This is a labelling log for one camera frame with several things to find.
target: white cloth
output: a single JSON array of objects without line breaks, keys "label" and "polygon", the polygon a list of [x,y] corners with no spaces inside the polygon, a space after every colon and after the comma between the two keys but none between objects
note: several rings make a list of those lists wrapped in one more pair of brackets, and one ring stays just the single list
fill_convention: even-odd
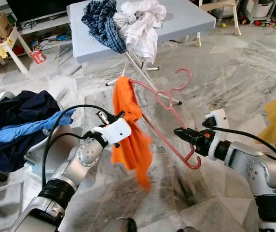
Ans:
[{"label": "white cloth", "polygon": [[121,12],[114,14],[113,20],[120,38],[126,38],[127,50],[153,64],[158,39],[154,27],[161,27],[166,14],[166,7],[157,0],[127,1],[121,5]]}]

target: pink plastic hanger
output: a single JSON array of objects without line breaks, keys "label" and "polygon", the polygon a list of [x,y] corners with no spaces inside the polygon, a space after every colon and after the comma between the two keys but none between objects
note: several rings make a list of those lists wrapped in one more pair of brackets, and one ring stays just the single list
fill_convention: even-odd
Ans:
[{"label": "pink plastic hanger", "polygon": [[[180,87],[173,87],[172,89],[168,90],[168,91],[164,91],[164,90],[155,90],[152,87],[146,85],[145,83],[142,83],[140,81],[136,81],[133,79],[130,79],[130,82],[141,85],[145,88],[147,88],[148,90],[150,90],[153,93],[154,98],[167,110],[167,111],[171,111],[174,116],[177,118],[177,120],[180,122],[180,124],[182,125],[183,128],[186,129],[186,126],[182,120],[182,118],[180,117],[180,115],[178,114],[178,112],[173,108],[172,106],[172,96],[171,93],[173,90],[182,90],[185,87],[187,87],[187,85],[190,83],[190,81],[192,80],[192,72],[189,71],[187,68],[180,68],[178,70],[176,70],[176,73],[178,73],[179,71],[186,71],[188,73],[188,80],[186,81],[186,83]],[[169,98],[169,105],[167,106],[166,104],[164,104],[158,97],[159,94],[162,95],[166,95]],[[159,135],[159,137],[171,148],[171,150],[186,164],[186,166],[188,166],[191,169],[198,169],[201,165],[201,159],[199,156],[197,156],[197,164],[192,166],[188,160],[189,158],[192,156],[192,154],[194,153],[194,147],[192,144],[190,144],[191,147],[191,151],[188,153],[188,155],[184,158],[180,152],[178,152],[175,147],[162,135],[162,133],[151,123],[151,121],[144,115],[142,114],[143,118],[147,121],[147,123],[153,128],[153,130]]]}]

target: television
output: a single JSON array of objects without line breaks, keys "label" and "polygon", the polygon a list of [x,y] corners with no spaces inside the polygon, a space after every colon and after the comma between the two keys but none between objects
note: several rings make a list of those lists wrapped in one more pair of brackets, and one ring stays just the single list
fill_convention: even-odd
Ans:
[{"label": "television", "polygon": [[18,22],[26,23],[66,12],[66,7],[82,0],[7,0]]}]

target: cardboard box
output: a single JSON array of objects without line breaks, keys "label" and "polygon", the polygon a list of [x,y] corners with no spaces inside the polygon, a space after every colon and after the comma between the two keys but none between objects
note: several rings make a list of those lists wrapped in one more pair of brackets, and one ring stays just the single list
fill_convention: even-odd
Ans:
[{"label": "cardboard box", "polygon": [[6,40],[8,35],[12,32],[12,25],[8,21],[6,14],[0,14],[0,38]]}]

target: light blue shirt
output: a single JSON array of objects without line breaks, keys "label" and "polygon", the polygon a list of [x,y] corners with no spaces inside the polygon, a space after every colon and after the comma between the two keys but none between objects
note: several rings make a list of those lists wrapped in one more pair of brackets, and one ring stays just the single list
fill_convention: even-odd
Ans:
[{"label": "light blue shirt", "polygon": [[[61,118],[59,125],[68,125],[73,122],[72,114],[76,109],[67,111]],[[62,111],[56,112],[50,118],[37,122],[27,122],[21,125],[5,126],[0,129],[0,142],[10,142],[20,136],[32,134],[42,129],[52,129]]]}]

